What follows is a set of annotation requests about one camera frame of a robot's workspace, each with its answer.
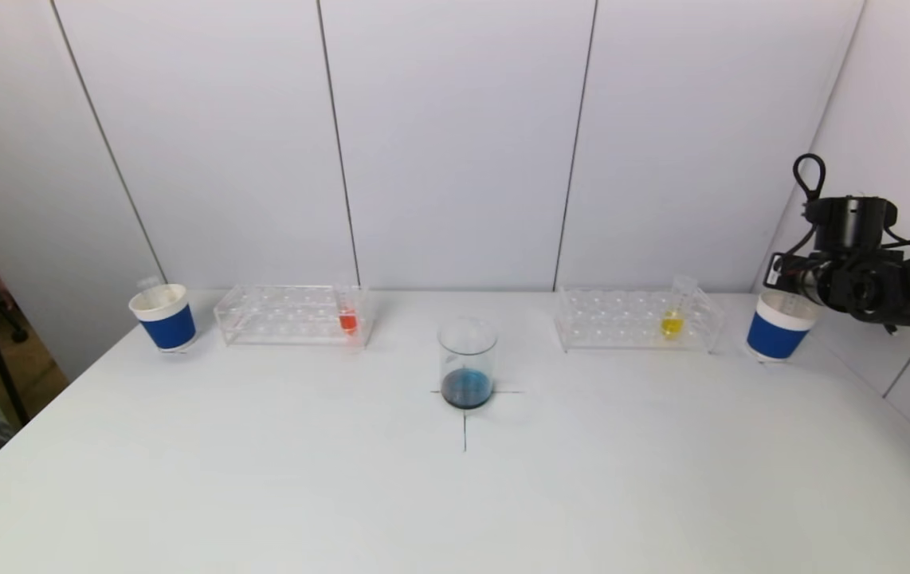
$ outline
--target test tube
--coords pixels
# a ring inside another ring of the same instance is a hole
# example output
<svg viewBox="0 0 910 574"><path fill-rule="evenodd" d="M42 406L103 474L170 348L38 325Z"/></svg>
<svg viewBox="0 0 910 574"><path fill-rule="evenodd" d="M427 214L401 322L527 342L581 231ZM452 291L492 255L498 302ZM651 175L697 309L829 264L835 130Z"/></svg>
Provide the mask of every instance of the test tube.
<svg viewBox="0 0 910 574"><path fill-rule="evenodd" d="M671 283L671 297L660 322L660 331L668 341L674 341L680 337L685 325L685 316L692 309L692 297L696 294L698 285L699 283L692 277L674 276L674 281Z"/></svg>

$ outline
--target blue and white cup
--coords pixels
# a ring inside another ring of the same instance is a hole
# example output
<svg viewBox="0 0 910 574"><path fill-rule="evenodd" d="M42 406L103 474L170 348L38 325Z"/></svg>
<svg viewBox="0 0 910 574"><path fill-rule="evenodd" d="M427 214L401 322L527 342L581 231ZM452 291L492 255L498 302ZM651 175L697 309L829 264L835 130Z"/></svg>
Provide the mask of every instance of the blue and white cup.
<svg viewBox="0 0 910 574"><path fill-rule="evenodd" d="M761 293L746 339L753 355L761 363L779 362L790 357L816 324L820 309L802 295L782 291Z"/></svg>
<svg viewBox="0 0 910 574"><path fill-rule="evenodd" d="M130 299L130 310L163 352L185 348L196 337L185 286L159 285L139 292Z"/></svg>

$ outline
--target white table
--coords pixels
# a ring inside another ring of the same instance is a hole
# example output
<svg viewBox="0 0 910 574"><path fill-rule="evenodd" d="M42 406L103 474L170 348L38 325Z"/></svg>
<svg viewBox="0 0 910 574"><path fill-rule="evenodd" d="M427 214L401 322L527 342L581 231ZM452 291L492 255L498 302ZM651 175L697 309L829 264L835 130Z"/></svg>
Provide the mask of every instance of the white table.
<svg viewBox="0 0 910 574"><path fill-rule="evenodd" d="M137 328L0 453L0 572L910 572L910 425L812 337L561 352L550 293L381 293L364 352ZM437 324L499 327L437 395Z"/></svg>

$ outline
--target glass beaker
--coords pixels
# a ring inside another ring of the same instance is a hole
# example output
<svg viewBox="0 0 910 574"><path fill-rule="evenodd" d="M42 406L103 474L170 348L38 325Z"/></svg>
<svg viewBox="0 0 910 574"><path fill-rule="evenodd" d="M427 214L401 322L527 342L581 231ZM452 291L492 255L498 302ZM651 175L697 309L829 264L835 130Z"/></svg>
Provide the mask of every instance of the glass beaker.
<svg viewBox="0 0 910 574"><path fill-rule="evenodd" d="M674 276L671 283L671 297L667 301L667 309L660 320L660 332L668 341L677 340L685 326L685 316L692 309L692 297L696 294L699 283L692 277L684 275Z"/></svg>
<svg viewBox="0 0 910 574"><path fill-rule="evenodd" d="M494 392L498 331L485 320L460 316L437 331L441 343L441 396L458 408L476 408Z"/></svg>

